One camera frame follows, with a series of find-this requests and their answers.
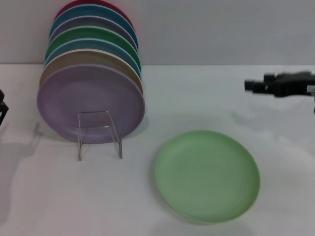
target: lavender plate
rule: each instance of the lavender plate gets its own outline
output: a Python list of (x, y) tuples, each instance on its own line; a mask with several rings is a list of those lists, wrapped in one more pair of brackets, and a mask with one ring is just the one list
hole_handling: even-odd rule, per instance
[[(145, 113), (136, 84), (120, 71), (97, 64), (77, 64), (56, 71), (39, 89), (37, 106), (52, 129), (75, 142), (80, 112), (109, 111), (120, 138), (133, 132)], [(86, 121), (85, 126), (102, 122), (98, 117)], [(112, 137), (104, 130), (91, 129), (83, 142), (110, 143)]]

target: white table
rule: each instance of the white table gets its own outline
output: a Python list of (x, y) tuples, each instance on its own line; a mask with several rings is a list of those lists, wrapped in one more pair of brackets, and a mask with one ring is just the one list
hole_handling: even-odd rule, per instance
[[(1, 65), (10, 110), (0, 127), (0, 236), (313, 235), (315, 103), (244, 93), (244, 79), (305, 69), (315, 67), (144, 66), (146, 117), (123, 140), (124, 159), (106, 144), (89, 146), (78, 162), (77, 144), (55, 134), (37, 111), (42, 65)], [(258, 164), (259, 197), (237, 220), (189, 224), (155, 190), (159, 148), (196, 129), (238, 140)]]

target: red plate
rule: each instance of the red plate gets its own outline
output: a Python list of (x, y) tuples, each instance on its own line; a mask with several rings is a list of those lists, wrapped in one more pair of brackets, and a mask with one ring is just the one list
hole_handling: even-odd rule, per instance
[(55, 19), (61, 15), (64, 11), (67, 11), (68, 9), (74, 7), (74, 6), (79, 6), (79, 5), (83, 5), (83, 4), (97, 4), (97, 5), (101, 5), (101, 6), (105, 6), (108, 7), (114, 11), (116, 11), (117, 13), (121, 14), (133, 27), (130, 19), (128, 18), (128, 16), (126, 16), (126, 14), (123, 13), (123, 11), (121, 11), (118, 7), (114, 6), (113, 4), (110, 4), (108, 2), (102, 1), (102, 0), (76, 0), (76, 1), (72, 1), (70, 3), (68, 3), (66, 6), (64, 6), (55, 16)]

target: gray wall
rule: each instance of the gray wall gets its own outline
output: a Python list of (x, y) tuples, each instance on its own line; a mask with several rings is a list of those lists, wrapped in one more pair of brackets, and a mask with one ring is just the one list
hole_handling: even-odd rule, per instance
[[(43, 63), (68, 0), (1, 0), (0, 63)], [(314, 0), (110, 0), (133, 21), (143, 64), (315, 64)]]

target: beige plate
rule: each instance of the beige plate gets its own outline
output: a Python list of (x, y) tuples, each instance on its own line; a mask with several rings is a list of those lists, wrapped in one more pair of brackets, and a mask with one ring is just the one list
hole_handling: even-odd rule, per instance
[(130, 77), (131, 80), (134, 81), (134, 83), (139, 87), (140, 91), (143, 93), (141, 80), (139, 76), (127, 62), (125, 62), (123, 59), (114, 54), (95, 49), (72, 50), (54, 58), (51, 62), (49, 62), (46, 65), (40, 77), (39, 86), (41, 87), (45, 83), (47, 78), (50, 75), (52, 75), (55, 71), (62, 69), (66, 66), (83, 63), (107, 65), (112, 68), (115, 68), (124, 73), (125, 75), (127, 75), (128, 77)]

